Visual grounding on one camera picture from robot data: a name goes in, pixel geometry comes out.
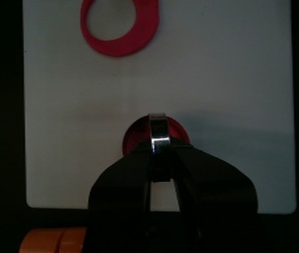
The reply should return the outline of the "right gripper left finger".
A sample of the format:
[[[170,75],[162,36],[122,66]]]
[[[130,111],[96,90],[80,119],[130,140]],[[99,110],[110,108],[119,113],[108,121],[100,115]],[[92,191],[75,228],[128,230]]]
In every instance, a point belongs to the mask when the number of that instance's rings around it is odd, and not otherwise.
[[[88,197],[86,253],[147,253],[150,159],[139,146],[100,174]]]

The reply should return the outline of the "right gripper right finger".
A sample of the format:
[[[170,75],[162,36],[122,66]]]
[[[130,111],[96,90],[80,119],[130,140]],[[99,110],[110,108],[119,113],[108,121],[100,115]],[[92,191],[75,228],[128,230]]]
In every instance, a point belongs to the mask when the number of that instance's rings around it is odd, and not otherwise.
[[[185,141],[171,142],[173,177],[193,253],[262,253],[257,192],[250,178]]]

